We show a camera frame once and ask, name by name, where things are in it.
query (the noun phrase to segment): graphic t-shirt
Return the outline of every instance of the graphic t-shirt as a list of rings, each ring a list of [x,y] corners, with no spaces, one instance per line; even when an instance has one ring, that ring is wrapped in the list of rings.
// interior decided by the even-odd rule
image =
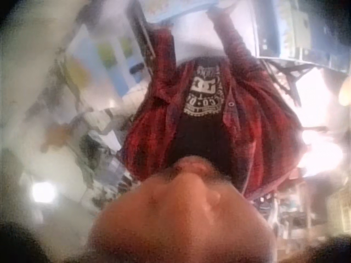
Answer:
[[[197,155],[231,175],[231,144],[222,121],[224,92],[217,59],[198,59],[184,112],[168,151],[168,165]]]

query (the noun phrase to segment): red plaid shirt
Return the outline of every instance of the red plaid shirt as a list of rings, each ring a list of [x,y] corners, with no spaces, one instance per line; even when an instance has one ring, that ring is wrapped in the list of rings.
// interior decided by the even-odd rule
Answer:
[[[221,16],[214,28],[228,56],[220,63],[223,123],[237,157],[236,173],[247,179],[243,194],[255,199],[277,187],[296,167],[303,151],[301,125],[246,49],[230,17]],[[165,168],[194,73],[194,61],[176,67],[168,30],[156,31],[154,41],[154,76],[122,151],[126,167],[140,180]]]

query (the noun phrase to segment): person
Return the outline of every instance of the person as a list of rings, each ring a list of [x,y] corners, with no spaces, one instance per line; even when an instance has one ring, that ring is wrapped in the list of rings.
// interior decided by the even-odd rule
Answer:
[[[154,74],[122,149],[126,168],[139,180],[201,156],[254,200],[297,166],[304,152],[301,124],[235,30],[229,14],[236,4],[207,12],[227,58],[176,67],[170,30],[150,32]]]
[[[109,204],[88,247],[117,262],[276,260],[267,222],[230,178],[196,156],[182,158]]]

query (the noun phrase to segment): shirt sleeve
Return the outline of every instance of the shirt sleeve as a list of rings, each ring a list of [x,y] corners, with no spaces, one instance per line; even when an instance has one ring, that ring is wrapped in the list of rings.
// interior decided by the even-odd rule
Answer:
[[[214,19],[214,29],[222,41],[235,77],[251,81],[269,79],[268,74],[263,70],[258,60],[246,48],[228,14],[222,14]]]
[[[153,81],[165,84],[176,70],[174,39],[169,29],[162,28],[152,32],[151,40],[156,55]]]

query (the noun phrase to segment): white object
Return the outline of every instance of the white object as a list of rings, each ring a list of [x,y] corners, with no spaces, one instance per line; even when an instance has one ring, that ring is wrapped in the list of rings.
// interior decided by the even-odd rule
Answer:
[[[56,197],[56,190],[49,182],[38,182],[33,185],[32,195],[37,203],[51,203]]]

